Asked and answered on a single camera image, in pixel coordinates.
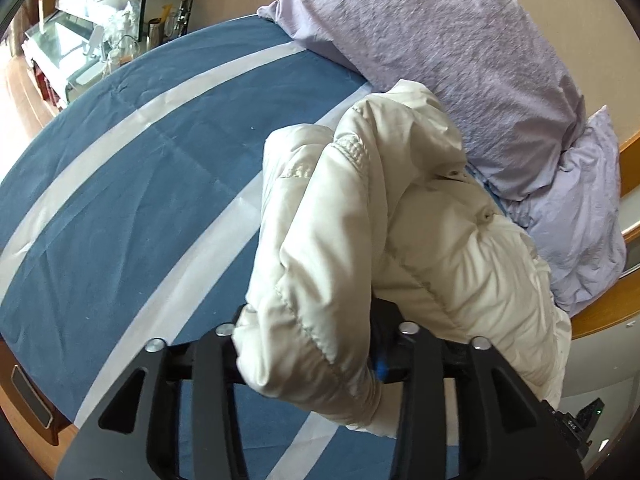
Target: mattress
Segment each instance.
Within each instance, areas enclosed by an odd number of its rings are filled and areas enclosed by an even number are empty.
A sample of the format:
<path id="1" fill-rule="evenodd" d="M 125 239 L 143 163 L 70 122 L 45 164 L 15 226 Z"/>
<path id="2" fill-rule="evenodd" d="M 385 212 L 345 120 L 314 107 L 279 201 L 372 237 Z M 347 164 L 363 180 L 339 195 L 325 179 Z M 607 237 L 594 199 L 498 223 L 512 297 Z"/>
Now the mattress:
<path id="1" fill-rule="evenodd" d="M 145 54 L 43 130 L 0 186 L 0 332 L 65 416 L 82 426 L 146 340 L 231 319 L 257 244 L 264 139 L 335 125 L 368 92 L 251 16 Z M 236 395 L 252 479 L 388 477 L 393 440 Z M 189 478 L 189 383 L 182 398 Z"/>

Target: wooden bed frame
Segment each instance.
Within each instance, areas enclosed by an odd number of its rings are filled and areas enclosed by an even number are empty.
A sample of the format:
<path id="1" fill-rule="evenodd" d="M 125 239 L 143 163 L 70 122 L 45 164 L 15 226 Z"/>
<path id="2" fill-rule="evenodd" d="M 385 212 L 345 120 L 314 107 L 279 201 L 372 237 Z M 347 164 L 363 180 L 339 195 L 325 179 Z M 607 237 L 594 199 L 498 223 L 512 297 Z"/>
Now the wooden bed frame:
<path id="1" fill-rule="evenodd" d="M 622 66 L 629 63 L 640 67 L 640 43 L 636 41 L 634 44 L 630 39 L 629 33 L 630 31 L 633 33 L 633 30 L 624 19 L 620 8 L 616 8 L 617 5 L 613 0 L 544 0 L 545 2 L 540 5 L 537 1 L 542 0 L 520 0 L 575 75 L 587 98 L 588 113 L 594 112 L 605 102 L 610 104 L 614 127 L 623 141 L 620 171 L 624 196 L 640 186 L 640 142 L 638 142 L 640 132 L 632 135 L 640 124 L 640 107 L 636 102 L 640 95 L 640 80 L 630 78 L 628 73 L 623 74 L 625 70 L 620 69 L 621 65 L 618 65 L 618 72 L 613 77 L 601 71 L 604 74 L 602 77 L 606 80 L 592 80 L 590 66 L 593 67 L 593 59 L 603 59 L 607 69 L 610 68 L 611 63 L 615 62 L 622 62 Z M 600 13 L 598 19 L 589 14 L 595 12 L 594 9 Z M 581 36 L 568 41 L 568 33 L 563 26 L 573 21 L 584 24 L 580 20 L 574 20 L 575 16 L 569 16 L 571 12 L 582 12 L 585 22 L 595 20 L 597 24 L 593 24 L 594 27 L 602 27 L 603 41 L 598 41 L 597 34 L 592 34 L 592 30 L 578 30 L 577 34 Z M 611 52 L 607 52 L 606 48 L 603 50 L 603 42 L 610 46 Z M 572 58 L 575 50 L 586 52 L 586 59 Z M 619 75 L 624 79 L 623 83 L 620 83 Z M 626 233 L 625 240 L 628 242 L 638 236 L 640 236 L 640 226 Z M 640 272 L 635 272 L 620 279 L 598 301 L 574 317 L 572 320 L 574 338 L 599 332 L 636 316 L 640 312 L 638 298 L 640 298 Z M 57 418 L 52 428 L 46 430 L 41 427 L 42 425 L 38 426 L 37 418 L 21 401 L 19 394 L 16 396 L 16 391 L 12 390 L 11 382 L 6 378 L 7 367 L 12 368 L 15 364 L 16 361 L 7 346 L 4 342 L 0 342 L 0 368 L 4 366 L 5 370 L 4 381 L 0 373 L 0 406 L 24 446 L 41 468 L 53 478 L 58 463 L 78 429 L 59 413 L 56 414 Z M 48 402 L 44 396 L 42 399 L 45 403 Z"/>

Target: purple fabric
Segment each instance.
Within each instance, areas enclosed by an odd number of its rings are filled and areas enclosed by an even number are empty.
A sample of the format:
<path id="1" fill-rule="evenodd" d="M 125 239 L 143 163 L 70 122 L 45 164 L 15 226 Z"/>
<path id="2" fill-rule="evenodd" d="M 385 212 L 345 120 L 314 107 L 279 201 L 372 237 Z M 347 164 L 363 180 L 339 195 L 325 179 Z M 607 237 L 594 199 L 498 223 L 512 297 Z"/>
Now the purple fabric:
<path id="1" fill-rule="evenodd" d="M 549 262 L 559 306 L 575 314 L 619 277 L 617 139 L 606 111 L 585 129 L 582 94 L 516 0 L 278 0 L 258 15 L 380 91 L 433 91 Z"/>

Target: silver bolt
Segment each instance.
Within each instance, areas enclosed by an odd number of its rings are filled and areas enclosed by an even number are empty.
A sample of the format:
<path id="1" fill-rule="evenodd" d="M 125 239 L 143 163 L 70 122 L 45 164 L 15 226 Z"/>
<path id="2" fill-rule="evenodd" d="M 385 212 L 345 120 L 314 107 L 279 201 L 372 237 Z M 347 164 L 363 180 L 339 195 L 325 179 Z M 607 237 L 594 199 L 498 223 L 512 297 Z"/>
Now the silver bolt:
<path id="1" fill-rule="evenodd" d="M 478 336 L 471 340 L 471 346 L 476 350 L 488 350 L 491 348 L 491 341 L 485 337 Z"/>
<path id="2" fill-rule="evenodd" d="M 400 332 L 405 335 L 417 334 L 420 330 L 420 327 L 413 321 L 403 321 L 402 323 L 400 323 L 398 328 L 400 329 Z"/>
<path id="3" fill-rule="evenodd" d="M 164 339 L 160 339 L 159 337 L 155 337 L 146 342 L 145 350 L 147 352 L 159 352 L 166 346 Z"/>
<path id="4" fill-rule="evenodd" d="M 220 337 L 232 335 L 235 327 L 236 326 L 233 323 L 223 323 L 222 325 L 218 325 L 216 327 L 216 334 Z"/>

